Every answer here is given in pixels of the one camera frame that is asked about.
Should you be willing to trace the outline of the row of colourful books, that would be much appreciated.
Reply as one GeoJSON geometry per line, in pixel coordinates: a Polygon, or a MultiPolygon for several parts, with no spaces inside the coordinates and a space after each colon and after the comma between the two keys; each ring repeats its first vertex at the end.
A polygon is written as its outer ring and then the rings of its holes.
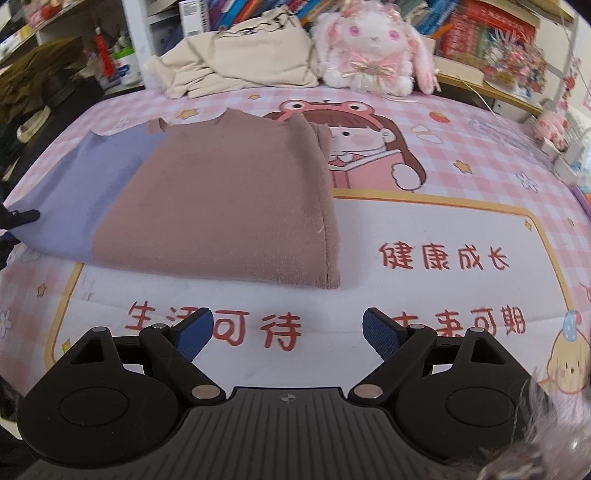
{"type": "MultiPolygon", "coordinates": [[[[207,1],[209,21],[214,30],[226,29],[263,12],[277,7],[287,7],[300,19],[304,28],[311,26],[322,13],[337,11],[344,4],[342,1],[321,0],[226,0],[207,1]]],[[[454,0],[396,0],[383,1],[393,4],[405,21],[416,27],[421,34],[431,35],[442,27],[463,1],[454,0]]]]}

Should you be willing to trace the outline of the white barcode box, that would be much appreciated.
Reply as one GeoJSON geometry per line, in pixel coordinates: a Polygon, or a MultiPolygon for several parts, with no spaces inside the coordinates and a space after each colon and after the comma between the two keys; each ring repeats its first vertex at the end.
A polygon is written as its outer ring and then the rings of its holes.
{"type": "Polygon", "coordinates": [[[211,29],[206,0],[178,2],[182,34],[185,38],[208,32],[211,29]]]}

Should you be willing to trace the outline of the red book set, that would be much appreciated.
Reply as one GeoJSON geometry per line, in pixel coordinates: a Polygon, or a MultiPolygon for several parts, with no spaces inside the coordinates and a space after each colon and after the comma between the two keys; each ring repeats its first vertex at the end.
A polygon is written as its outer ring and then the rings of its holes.
{"type": "Polygon", "coordinates": [[[515,1],[460,1],[437,41],[437,55],[479,68],[496,38],[533,42],[539,17],[515,1]]]}

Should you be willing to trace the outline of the red tassel ornament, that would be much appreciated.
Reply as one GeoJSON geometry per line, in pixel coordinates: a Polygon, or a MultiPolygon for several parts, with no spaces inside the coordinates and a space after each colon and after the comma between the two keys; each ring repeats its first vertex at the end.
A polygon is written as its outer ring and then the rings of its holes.
{"type": "Polygon", "coordinates": [[[102,36],[101,29],[99,26],[95,27],[95,44],[98,56],[102,62],[103,76],[109,79],[115,74],[115,68],[110,58],[106,41],[102,36]]]}

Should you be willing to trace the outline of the mauve and lilac sweater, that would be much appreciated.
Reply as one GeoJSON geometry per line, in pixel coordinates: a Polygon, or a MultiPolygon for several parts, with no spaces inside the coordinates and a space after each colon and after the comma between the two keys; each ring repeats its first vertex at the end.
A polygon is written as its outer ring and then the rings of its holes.
{"type": "Polygon", "coordinates": [[[16,210],[41,253],[185,278],[339,287],[329,128],[235,109],[87,134],[16,210]]]}

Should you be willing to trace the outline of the small pink pig plush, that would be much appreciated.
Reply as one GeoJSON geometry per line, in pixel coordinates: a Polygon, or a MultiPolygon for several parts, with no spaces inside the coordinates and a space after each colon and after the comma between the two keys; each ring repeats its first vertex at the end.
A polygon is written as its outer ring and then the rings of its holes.
{"type": "Polygon", "coordinates": [[[568,120],[561,114],[553,111],[545,111],[536,120],[534,126],[534,138],[536,140],[547,140],[559,151],[566,147],[565,132],[569,128],[568,120]]]}

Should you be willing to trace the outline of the white bookshelf frame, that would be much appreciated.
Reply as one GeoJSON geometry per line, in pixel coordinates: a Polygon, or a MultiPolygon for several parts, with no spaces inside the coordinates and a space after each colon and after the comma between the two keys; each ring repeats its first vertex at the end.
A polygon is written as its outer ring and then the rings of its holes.
{"type": "MultiPolygon", "coordinates": [[[[36,27],[26,26],[14,33],[1,44],[1,66],[7,67],[26,51],[54,38],[65,36],[92,36],[100,18],[98,11],[105,11],[105,18],[112,20],[117,12],[123,13],[125,29],[132,46],[136,49],[141,64],[157,53],[154,24],[161,23],[169,11],[150,14],[143,1],[68,1],[52,18],[36,27]]],[[[559,101],[555,95],[550,103],[544,105],[534,100],[511,94],[508,91],[486,82],[468,72],[468,67],[437,56],[435,58],[437,77],[441,85],[450,89],[473,91],[497,102],[511,105],[532,115],[539,116],[545,108],[551,108],[559,101]]]]}

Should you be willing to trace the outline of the cream t-shirt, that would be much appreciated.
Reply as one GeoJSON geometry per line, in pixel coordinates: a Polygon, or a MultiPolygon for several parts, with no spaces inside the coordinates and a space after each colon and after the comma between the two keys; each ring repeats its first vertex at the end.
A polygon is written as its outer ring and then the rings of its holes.
{"type": "Polygon", "coordinates": [[[148,78],[168,98],[201,98],[247,88],[311,88],[320,67],[311,36],[287,7],[228,30],[181,40],[146,63],[148,78]]]}

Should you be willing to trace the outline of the colourful sequin ornament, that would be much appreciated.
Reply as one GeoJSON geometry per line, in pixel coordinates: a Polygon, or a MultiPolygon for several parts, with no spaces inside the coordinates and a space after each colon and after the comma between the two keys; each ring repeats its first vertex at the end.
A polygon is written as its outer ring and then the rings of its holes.
{"type": "Polygon", "coordinates": [[[544,52],[516,31],[490,31],[482,71],[488,83],[522,97],[543,93],[547,84],[544,52]]]}

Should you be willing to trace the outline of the white pink bunny plush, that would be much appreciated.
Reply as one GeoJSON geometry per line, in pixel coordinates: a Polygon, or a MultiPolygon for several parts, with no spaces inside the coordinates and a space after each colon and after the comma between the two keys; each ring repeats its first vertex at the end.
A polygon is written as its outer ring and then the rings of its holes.
{"type": "Polygon", "coordinates": [[[392,4],[346,1],[311,28],[322,82],[382,97],[438,88],[433,54],[392,4]]]}

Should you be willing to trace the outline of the pink cartoon desk mat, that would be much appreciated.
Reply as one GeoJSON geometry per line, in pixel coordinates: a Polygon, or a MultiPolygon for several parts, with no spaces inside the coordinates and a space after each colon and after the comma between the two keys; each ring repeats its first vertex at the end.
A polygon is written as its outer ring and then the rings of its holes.
{"type": "Polygon", "coordinates": [[[77,119],[14,190],[28,192],[85,135],[154,118],[187,125],[229,108],[263,116],[328,105],[395,121],[428,173],[415,193],[387,168],[349,171],[335,198],[341,233],[335,290],[135,274],[15,248],[1,274],[1,375],[26,393],[95,325],[116,335],[211,309],[197,365],[236,386],[352,387],[379,362],[363,312],[444,337],[491,333],[562,402],[590,382],[590,221],[569,189],[510,145],[519,130],[437,97],[389,102],[325,88],[257,89],[200,100],[143,91],[77,119]]]}

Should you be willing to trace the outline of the olive brown garment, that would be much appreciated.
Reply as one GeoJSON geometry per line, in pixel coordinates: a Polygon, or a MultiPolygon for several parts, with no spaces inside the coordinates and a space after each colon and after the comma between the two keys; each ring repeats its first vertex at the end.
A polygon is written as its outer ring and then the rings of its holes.
{"type": "Polygon", "coordinates": [[[53,40],[35,47],[1,74],[1,122],[10,123],[39,107],[43,82],[83,55],[81,37],[53,40]]]}

